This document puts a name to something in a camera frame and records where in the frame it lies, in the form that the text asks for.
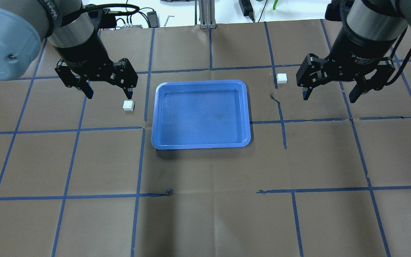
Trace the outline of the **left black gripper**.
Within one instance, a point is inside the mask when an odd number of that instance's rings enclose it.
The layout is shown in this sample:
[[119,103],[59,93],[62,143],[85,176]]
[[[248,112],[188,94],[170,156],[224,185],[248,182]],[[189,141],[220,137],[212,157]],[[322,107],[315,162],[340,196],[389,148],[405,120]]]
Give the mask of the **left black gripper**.
[[[112,61],[97,34],[92,34],[88,40],[78,46],[55,47],[69,71],[57,66],[55,71],[65,86],[75,87],[88,99],[93,98],[90,81],[106,81],[123,89],[128,100],[133,98],[133,88],[137,86],[138,75],[127,58]],[[74,74],[86,79],[72,79]]]

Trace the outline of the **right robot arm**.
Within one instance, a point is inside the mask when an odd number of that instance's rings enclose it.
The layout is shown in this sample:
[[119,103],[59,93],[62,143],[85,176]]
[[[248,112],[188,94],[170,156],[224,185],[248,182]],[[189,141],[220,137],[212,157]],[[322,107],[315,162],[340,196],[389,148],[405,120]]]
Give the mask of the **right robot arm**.
[[356,82],[349,94],[355,103],[370,90],[379,91],[394,83],[411,56],[411,49],[394,75],[393,55],[408,27],[411,0],[333,0],[325,19],[341,22],[342,28],[324,59],[307,54],[296,74],[297,86],[308,100],[313,89],[332,81]]

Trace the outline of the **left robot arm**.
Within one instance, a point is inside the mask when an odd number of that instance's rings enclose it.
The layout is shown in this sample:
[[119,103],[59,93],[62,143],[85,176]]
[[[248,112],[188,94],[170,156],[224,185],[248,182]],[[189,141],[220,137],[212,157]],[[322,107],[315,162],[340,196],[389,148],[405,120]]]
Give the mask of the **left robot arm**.
[[47,39],[60,55],[55,71],[68,88],[93,97],[90,81],[118,86],[132,99],[138,75],[130,61],[113,62],[98,31],[108,16],[130,16],[131,4],[84,5],[81,0],[0,0],[0,80],[20,78]]

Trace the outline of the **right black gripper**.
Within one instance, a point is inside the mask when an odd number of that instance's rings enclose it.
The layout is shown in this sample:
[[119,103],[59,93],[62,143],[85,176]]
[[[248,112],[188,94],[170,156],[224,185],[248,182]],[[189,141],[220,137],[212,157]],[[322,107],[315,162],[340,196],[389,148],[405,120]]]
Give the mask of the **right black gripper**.
[[297,86],[302,87],[302,98],[307,101],[313,89],[331,81],[347,81],[366,76],[376,71],[369,80],[356,80],[356,85],[349,93],[349,101],[355,104],[362,94],[372,89],[382,89],[395,71],[393,64],[379,65],[389,58],[385,54],[395,39],[374,41],[357,35],[350,29],[343,28],[330,50],[324,57],[309,53],[304,58],[296,73]]

